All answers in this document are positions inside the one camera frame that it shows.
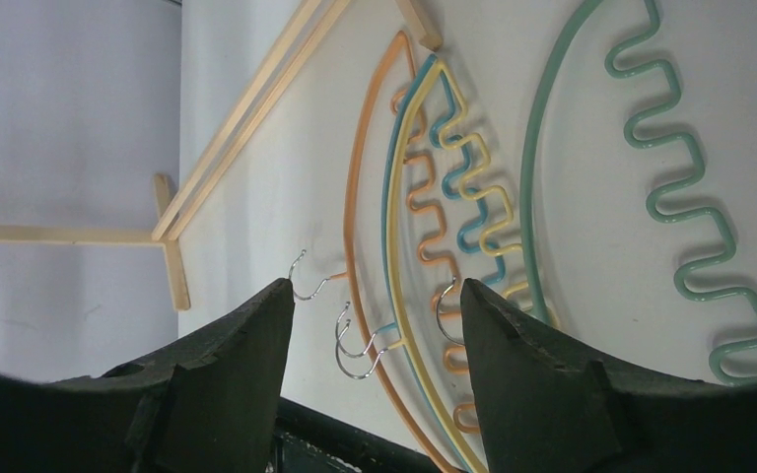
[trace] white backdrop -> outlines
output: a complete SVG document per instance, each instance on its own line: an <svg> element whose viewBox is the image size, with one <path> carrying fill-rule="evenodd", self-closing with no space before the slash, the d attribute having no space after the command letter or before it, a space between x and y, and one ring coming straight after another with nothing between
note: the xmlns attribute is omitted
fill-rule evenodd
<svg viewBox="0 0 757 473"><path fill-rule="evenodd" d="M556 35L581 0L424 3L435 13L446 39L440 56L478 112L475 118L480 119L471 126L486 135L493 170L502 171L498 179L516 199L532 97ZM674 60L684 98L656 122L688 124L697 130L709 165L704 180L678 197L686 202L715 200L732 220L738 255L705 274L720 280L749 279L753 286L757 285L756 3L658 0L664 20L660 33L630 54L652 57L667 52ZM296 4L296 0L200 0L185 7L184 172L192 168ZM276 7L262 15L261 5ZM741 299L697 304L683 299L672 286L679 262L689 258L690 251L718 239L706 219L663 225L646 212L646 195L654 183L667 172L685 169L689 159L677 148L646 152L624 142L625 119L644 101L661 97L666 85L659 74L630 81L612 79L603 60L612 45L647 21L642 0L607 0L585 24L565 60L539 150L535 208L542 239L539 256L547 292L569 333L648 368L712 381L707 356L713 345L736 330L755 329L757 322ZM300 291L342 270L341 215L353 134L370 76L402 26L394 2L353 2L202 206L181 239L193 304L192 311L179 316L181 333L233 308L273 278L285 276L302 247L310 254L296 273ZM424 57L418 51L417 60ZM389 115L385 103L379 108ZM373 168L362 174L365 190L359 205L364 204L361 215L366 224L359 221L357 233L364 247L379 233L380 176L389 119L376 120L377 134L371 136L380 143L373 148L368 143L365 153L365 166ZM437 160L442 163L440 175L457 163L454 159ZM442 198L438 194L431 192L423 199ZM454 204L443 204L449 219L457 214ZM432 221L424 222L430 226L406 235L410 241L434 229ZM445 245L458 252L452 238ZM406 246L403 254L413 261L414 246ZM519 271L520 258L513 258L507 261L510 271ZM487 264L483 270L490 270L491 261L483 262ZM363 291L373 309L368 317L373 323L382 317L386 321L391 312L379 252L362 251L361 263L372 270L362 280L374 283L372 291ZM448 282L447 272L441 271L410 278L411 286L422 291L411 289L407 294L429 297L435 287ZM333 283L314 301L298 304L283 393L417 448L379 381L352 381L335 366L332 327L348 298L346 283ZM427 300L418 304L424 306ZM433 318L425 311L411 312L412 317ZM439 332L432 330L431 335L445 343ZM386 360L407 370L401 355ZM757 351L731 361L757 361ZM418 395L415 389L410 392Z"/></svg>
<svg viewBox="0 0 757 473"><path fill-rule="evenodd" d="M177 176L180 8L0 1L0 224L151 228ZM175 339L158 248L0 244L0 372L100 374Z"/></svg>

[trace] wooden stick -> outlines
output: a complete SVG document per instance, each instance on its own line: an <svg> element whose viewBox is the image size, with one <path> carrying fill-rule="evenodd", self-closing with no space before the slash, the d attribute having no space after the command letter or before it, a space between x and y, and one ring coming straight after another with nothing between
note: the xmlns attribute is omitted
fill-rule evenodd
<svg viewBox="0 0 757 473"><path fill-rule="evenodd" d="M155 174L152 179L155 188L155 205L158 218L161 218L172 201L170 179L165 174ZM177 311L190 309L190 293L187 289L187 277L181 260L181 248L177 240L164 239L164 261L167 263L167 277L170 279L172 306Z"/></svg>
<svg viewBox="0 0 757 473"><path fill-rule="evenodd" d="M259 92L277 69L277 66L280 65L283 57L285 57L288 51L292 48L295 40L303 31L320 3L321 0L303 0L303 2L301 2L297 11L289 20L289 23L286 24L286 28L283 29L274 41L271 49L268 50L265 58L262 59L262 64L260 64L259 69L256 70L250 84L248 84L244 92L242 92L240 99L234 105L234 108L228 114L228 117L225 118L222 126L219 127L216 134L211 138L210 143L208 143L207 147L204 149L204 152L196 162L195 167L190 173L187 181L184 183L184 186L178 190L178 193L170 202L167 210L159 217L158 224L155 225L155 229L152 231L153 239L159 240L167 233L168 228L172 224L172 220L181 210L190 194L196 189L199 181L204 177L205 172L207 172L207 169L216 159L225 142L230 138L231 134L240 123L240 120L250 108L254 99L257 98Z"/></svg>
<svg viewBox="0 0 757 473"><path fill-rule="evenodd" d="M443 46L443 36L418 0L396 0L396 5L416 42L435 52Z"/></svg>
<svg viewBox="0 0 757 473"><path fill-rule="evenodd" d="M149 231L110 229L66 229L0 225L0 243L108 244L158 246Z"/></svg>
<svg viewBox="0 0 757 473"><path fill-rule="evenodd" d="M214 169L213 173L207 177L199 191L196 192L189 207L185 208L180 213L178 220L175 221L170 228L170 239L178 239L190 223L190 220L192 220L196 211L198 211L202 204L204 204L204 201L216 187L216 184L219 183L219 179L225 175L225 172L227 172L231 164L234 163L234 160L237 158L242 148L244 148L245 144L250 140L253 132L256 131L256 128L262 120L265 119L268 112L271 111L271 108L277 103L277 100L280 99L289 87L289 84L291 84L292 80L294 80L295 76L300 72L303 65L306 64L306 61L310 58L320 42L323 41L326 34L329 33L329 30L331 30L332 26L338 20L338 17L344 12L344 9L346 9L349 3L350 0L333 0L332 5L326 10L320 21L318 21L314 30L312 30L311 34L306 38L306 41L301 46L300 50L289 57L288 64L281 70L278 77L274 79L274 83L265 94L263 100L254 108L250 119L242 123L240 132L235 137L228 152L222 156L222 159Z"/></svg>

